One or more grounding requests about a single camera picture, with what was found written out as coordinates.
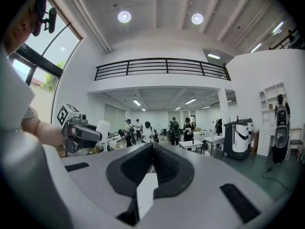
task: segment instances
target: railing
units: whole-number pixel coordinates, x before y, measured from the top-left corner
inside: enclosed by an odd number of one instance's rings
[[[290,41],[289,37],[293,36],[294,40]],[[297,28],[295,28],[291,33],[289,33],[285,38],[283,38],[277,45],[275,45],[273,48],[269,48],[270,50],[273,49],[297,49],[302,44],[302,37],[300,33],[298,32]]]
[[[176,58],[145,58],[104,64],[96,67],[94,80],[152,73],[193,74],[231,80],[227,68],[224,66]]]

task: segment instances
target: black rubber pad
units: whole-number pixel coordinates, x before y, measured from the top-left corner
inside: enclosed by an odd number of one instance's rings
[[[75,165],[65,166],[65,168],[68,172],[70,172],[70,171],[74,171],[74,170],[83,169],[83,168],[88,167],[88,166],[89,165],[87,163],[82,162],[82,163],[78,163],[78,164],[75,164]]]
[[[260,214],[250,200],[234,184],[224,184],[220,187],[220,190],[230,201],[244,223],[251,221]]]

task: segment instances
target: ceiling light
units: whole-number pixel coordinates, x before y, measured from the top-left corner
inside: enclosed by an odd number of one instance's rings
[[[137,100],[133,99],[133,101],[136,105],[141,106],[141,104],[139,104],[139,102]]]
[[[131,18],[131,14],[127,11],[122,11],[118,14],[118,20],[122,23],[128,23]]]
[[[251,52],[254,52],[256,49],[258,49],[262,44],[258,44]]]
[[[203,22],[203,16],[199,13],[196,13],[192,16],[192,22],[195,24],[195,25],[199,25]]]
[[[191,102],[194,102],[196,98],[191,99],[190,101],[186,102],[185,104],[190,104]]]
[[[281,23],[278,24],[278,26],[273,30],[272,33],[276,33],[278,29],[280,29],[284,25],[284,22],[282,21]]]
[[[210,53],[208,54],[208,57],[215,58],[215,59],[220,59],[219,56],[213,55],[213,54],[210,54]]]

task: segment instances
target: chair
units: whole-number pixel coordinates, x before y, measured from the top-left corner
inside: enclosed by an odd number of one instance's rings
[[[305,135],[304,135],[304,133],[302,131],[303,129],[302,128],[292,128],[290,130],[289,137],[292,136],[293,132],[299,131],[300,132],[300,139],[292,139],[292,140],[289,141],[289,145],[288,145],[288,149],[287,149],[285,160],[289,159],[290,152],[291,152],[291,145],[296,145],[298,150],[299,150],[299,155],[298,155],[297,161],[299,161],[299,158],[300,158],[301,154],[302,154],[302,156],[304,155],[303,154],[303,149],[304,149],[304,145],[303,144],[304,144],[304,137],[305,137]]]
[[[162,129],[161,130],[161,136],[163,136],[162,137],[162,140],[164,139],[164,136],[167,138],[167,140],[168,140],[168,137],[167,137],[167,130],[166,129]]]

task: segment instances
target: ceiling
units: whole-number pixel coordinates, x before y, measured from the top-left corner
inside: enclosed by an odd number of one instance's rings
[[[294,29],[294,22],[276,0],[82,0],[108,49],[141,31],[166,28],[205,34],[236,49],[237,54],[250,52],[259,42],[266,50],[286,33],[264,38],[281,22],[283,31]],[[120,23],[122,10],[132,19]],[[200,25],[191,17],[200,13]]]
[[[207,88],[152,88],[132,89],[103,93],[106,96],[120,102],[131,110],[174,110],[181,107],[181,110],[195,110],[211,106],[219,102],[217,90]],[[227,99],[234,100],[235,92],[226,91]],[[196,101],[185,104],[196,98]],[[137,106],[133,100],[136,99],[141,106]]]

